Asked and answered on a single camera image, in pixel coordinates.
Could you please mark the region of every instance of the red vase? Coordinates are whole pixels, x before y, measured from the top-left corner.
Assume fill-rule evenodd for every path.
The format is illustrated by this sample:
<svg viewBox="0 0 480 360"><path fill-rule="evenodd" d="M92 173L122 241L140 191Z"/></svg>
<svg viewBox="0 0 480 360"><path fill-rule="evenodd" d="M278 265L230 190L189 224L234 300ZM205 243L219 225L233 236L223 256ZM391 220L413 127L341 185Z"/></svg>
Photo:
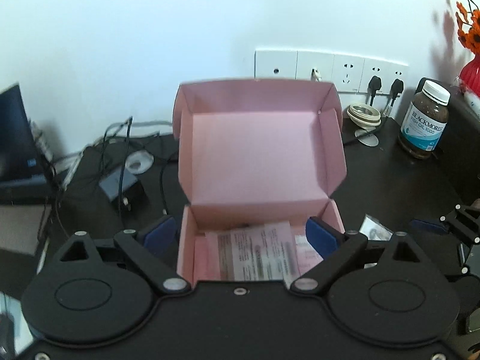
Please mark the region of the red vase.
<svg viewBox="0 0 480 360"><path fill-rule="evenodd" d="M460 72L462 83L480 97L480 54L468 62Z"/></svg>

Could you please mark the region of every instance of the blue gripper pad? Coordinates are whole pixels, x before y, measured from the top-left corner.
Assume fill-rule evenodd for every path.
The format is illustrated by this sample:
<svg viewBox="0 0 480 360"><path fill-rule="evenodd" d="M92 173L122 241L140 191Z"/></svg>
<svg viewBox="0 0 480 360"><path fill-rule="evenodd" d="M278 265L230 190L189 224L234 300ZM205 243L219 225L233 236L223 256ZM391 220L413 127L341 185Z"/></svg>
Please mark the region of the blue gripper pad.
<svg viewBox="0 0 480 360"><path fill-rule="evenodd" d="M307 241L323 259L335 252L343 243L343 234L316 216L312 216L305 225Z"/></svg>
<svg viewBox="0 0 480 360"><path fill-rule="evenodd" d="M173 216L158 224L143 240L143 247L155 257L160 257L175 239L177 223Z"/></svg>

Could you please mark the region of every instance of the printed label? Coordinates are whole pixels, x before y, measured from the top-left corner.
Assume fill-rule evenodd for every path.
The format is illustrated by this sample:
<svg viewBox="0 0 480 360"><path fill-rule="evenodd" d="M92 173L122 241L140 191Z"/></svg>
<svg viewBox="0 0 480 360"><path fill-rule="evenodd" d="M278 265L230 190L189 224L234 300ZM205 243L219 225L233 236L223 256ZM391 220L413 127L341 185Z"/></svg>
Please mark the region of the printed label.
<svg viewBox="0 0 480 360"><path fill-rule="evenodd" d="M284 280L289 286L299 270L290 223L268 223L221 232L207 232L208 248L218 248L210 261L220 280Z"/></svg>
<svg viewBox="0 0 480 360"><path fill-rule="evenodd" d="M323 258L307 240L305 235L296 235L295 244L297 245L297 261L300 276L307 273L317 264L323 261Z"/></svg>
<svg viewBox="0 0 480 360"><path fill-rule="evenodd" d="M431 152L447 123L439 123L419 111L412 103L402 124L402 135L419 149Z"/></svg>

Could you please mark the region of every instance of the bottle label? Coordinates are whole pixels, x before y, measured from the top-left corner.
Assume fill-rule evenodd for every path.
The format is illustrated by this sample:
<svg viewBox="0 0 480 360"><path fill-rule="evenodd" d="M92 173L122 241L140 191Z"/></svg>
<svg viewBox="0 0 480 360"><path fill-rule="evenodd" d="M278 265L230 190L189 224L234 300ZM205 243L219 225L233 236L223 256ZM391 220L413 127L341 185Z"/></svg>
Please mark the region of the bottle label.
<svg viewBox="0 0 480 360"><path fill-rule="evenodd" d="M439 123L419 111L412 103L403 119L402 135L419 149L431 152L447 123Z"/></svg>

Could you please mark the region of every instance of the power adapter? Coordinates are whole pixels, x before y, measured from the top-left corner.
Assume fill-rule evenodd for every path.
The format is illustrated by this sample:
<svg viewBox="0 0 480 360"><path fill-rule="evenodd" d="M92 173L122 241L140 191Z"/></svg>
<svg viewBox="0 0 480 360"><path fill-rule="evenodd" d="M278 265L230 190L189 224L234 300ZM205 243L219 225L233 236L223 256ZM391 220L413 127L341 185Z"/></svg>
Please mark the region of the power adapter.
<svg viewBox="0 0 480 360"><path fill-rule="evenodd" d="M130 173L128 169L125 169L122 181L122 200L119 205L121 171L122 167L118 167L102 179L98 185L116 210L118 210L118 207L120 206L122 211L128 212L132 211L135 207L140 206L146 195L140 180Z"/></svg>

